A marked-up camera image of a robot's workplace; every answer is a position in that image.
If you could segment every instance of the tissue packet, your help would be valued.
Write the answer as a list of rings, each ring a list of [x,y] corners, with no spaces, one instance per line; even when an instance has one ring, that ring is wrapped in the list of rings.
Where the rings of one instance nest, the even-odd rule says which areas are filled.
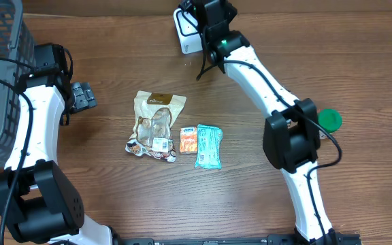
[[[223,132],[218,127],[197,126],[197,160],[195,167],[221,169],[220,149]]]
[[[135,124],[125,150],[167,162],[176,160],[170,128],[184,108],[186,97],[139,91],[134,99]]]

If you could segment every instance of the food package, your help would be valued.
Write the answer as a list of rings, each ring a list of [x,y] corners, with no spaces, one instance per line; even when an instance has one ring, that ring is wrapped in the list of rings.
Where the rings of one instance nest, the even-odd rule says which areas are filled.
[[[197,153],[197,127],[181,128],[180,152]]]
[[[195,167],[221,169],[222,129],[205,125],[197,126],[197,160]]]
[[[186,97],[139,91],[134,99],[135,125],[125,147],[167,162],[176,160],[170,128],[184,108]]]

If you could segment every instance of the green lid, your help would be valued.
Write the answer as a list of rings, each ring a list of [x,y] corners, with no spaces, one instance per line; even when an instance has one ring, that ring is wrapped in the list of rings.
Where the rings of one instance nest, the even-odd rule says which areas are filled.
[[[334,109],[324,109],[318,114],[318,123],[328,133],[337,131],[341,127],[342,122],[340,113]]]

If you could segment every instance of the perforated basket side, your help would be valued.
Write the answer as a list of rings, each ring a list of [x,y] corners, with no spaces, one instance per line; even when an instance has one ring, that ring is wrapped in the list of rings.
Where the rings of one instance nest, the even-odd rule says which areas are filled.
[[[35,65],[34,59],[34,39],[28,31],[27,26],[23,21],[20,21],[19,27],[13,27],[15,24],[15,9],[14,5],[9,1],[0,1],[0,57],[12,58],[29,65]],[[18,36],[13,35],[12,32],[18,32]],[[10,50],[10,45],[17,43],[15,50]],[[27,72],[27,68],[17,66],[14,69],[13,75],[8,82],[16,84],[19,76]],[[20,116],[20,106],[18,96],[9,91],[7,94],[6,118],[3,126],[3,132],[0,136],[0,167],[3,167],[8,160],[16,137],[18,128],[18,121]]]

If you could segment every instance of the brown label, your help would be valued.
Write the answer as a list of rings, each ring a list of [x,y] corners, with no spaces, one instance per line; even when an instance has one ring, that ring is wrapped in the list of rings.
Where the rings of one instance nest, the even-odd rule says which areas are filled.
[[[173,95],[152,93],[148,98],[148,105],[169,105]]]

